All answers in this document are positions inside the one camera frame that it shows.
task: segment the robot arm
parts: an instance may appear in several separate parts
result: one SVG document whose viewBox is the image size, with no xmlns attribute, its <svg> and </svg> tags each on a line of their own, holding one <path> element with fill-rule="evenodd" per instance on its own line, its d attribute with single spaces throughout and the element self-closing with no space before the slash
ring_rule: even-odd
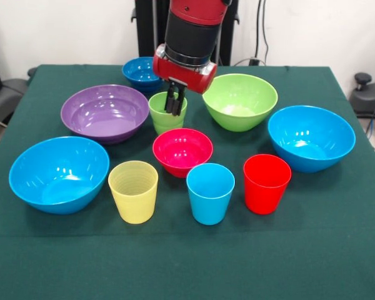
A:
<svg viewBox="0 0 375 300">
<path fill-rule="evenodd" d="M 210 57 L 231 2 L 171 0 L 165 44 L 157 48 L 153 62 L 154 72 L 169 82 L 167 113 L 181 113 L 186 88 L 202 94 L 213 81 L 217 64 Z"/>
</svg>

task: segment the green cup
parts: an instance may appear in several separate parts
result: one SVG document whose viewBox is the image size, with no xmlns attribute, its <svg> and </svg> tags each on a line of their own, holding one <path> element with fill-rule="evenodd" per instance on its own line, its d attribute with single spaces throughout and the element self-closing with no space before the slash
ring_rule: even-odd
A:
<svg viewBox="0 0 375 300">
<path fill-rule="evenodd" d="M 154 124 L 154 129 L 157 134 L 160 135 L 170 129 L 182 128 L 183 121 L 186 115 L 186 108 L 188 106 L 188 100 L 184 98 L 182 104 L 182 111 L 180 116 L 173 116 L 165 111 L 165 102 L 167 99 L 167 92 L 159 92 L 155 94 L 149 100 L 150 115 Z"/>
</svg>

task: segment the light blue bowl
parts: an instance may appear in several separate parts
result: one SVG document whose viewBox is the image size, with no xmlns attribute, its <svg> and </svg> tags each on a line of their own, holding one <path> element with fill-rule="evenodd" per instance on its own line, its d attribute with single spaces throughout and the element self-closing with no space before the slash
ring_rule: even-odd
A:
<svg viewBox="0 0 375 300">
<path fill-rule="evenodd" d="M 163 80 L 153 72 L 153 57 L 138 57 L 122 67 L 122 73 L 134 89 L 142 93 L 158 91 Z"/>
<path fill-rule="evenodd" d="M 314 106 L 289 106 L 275 112 L 268 132 L 278 155 L 299 172 L 329 168 L 356 143 L 349 123 L 337 114 Z"/>
<path fill-rule="evenodd" d="M 30 206 L 52 214 L 72 214 L 98 194 L 109 157 L 84 137 L 56 137 L 23 152 L 9 173 L 12 191 Z"/>
<path fill-rule="evenodd" d="M 220 164 L 200 164 L 189 171 L 186 182 L 195 220 L 204 225 L 221 222 L 235 187 L 232 172 Z"/>
</svg>

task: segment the magenta bowl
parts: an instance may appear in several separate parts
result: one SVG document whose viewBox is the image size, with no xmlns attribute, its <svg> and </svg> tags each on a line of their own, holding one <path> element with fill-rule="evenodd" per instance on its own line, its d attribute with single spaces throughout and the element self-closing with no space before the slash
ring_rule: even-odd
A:
<svg viewBox="0 0 375 300">
<path fill-rule="evenodd" d="M 148 116 L 146 97 L 131 87 L 116 84 L 79 91 L 61 108 L 62 122 L 69 130 L 101 144 L 125 141 Z"/>
</svg>

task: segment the table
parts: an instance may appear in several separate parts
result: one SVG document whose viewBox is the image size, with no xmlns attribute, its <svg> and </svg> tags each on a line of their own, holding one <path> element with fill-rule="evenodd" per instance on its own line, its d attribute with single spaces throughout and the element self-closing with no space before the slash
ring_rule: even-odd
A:
<svg viewBox="0 0 375 300">
<path fill-rule="evenodd" d="M 331 70 L 220 67 L 225 73 L 269 81 L 279 93 L 275 110 L 310 104 L 338 113 L 356 132 L 352 153 L 319 173 L 294 172 L 278 210 L 254 215 L 244 206 L 242 168 L 253 154 L 274 153 L 266 121 L 228 132 L 200 95 L 187 92 L 185 126 L 206 133 L 211 161 L 236 177 L 222 223 L 193 219 L 185 181 L 151 152 L 150 117 L 128 141 L 106 146 L 111 168 L 138 159 L 158 170 L 156 211 L 147 223 L 122 221 L 107 184 L 77 214 L 45 214 L 12 193 L 11 164 L 33 144 L 71 134 L 59 117 L 70 95 L 129 84 L 119 66 L 40 66 L 0 143 L 0 300 L 375 299 L 375 154 Z"/>
</svg>

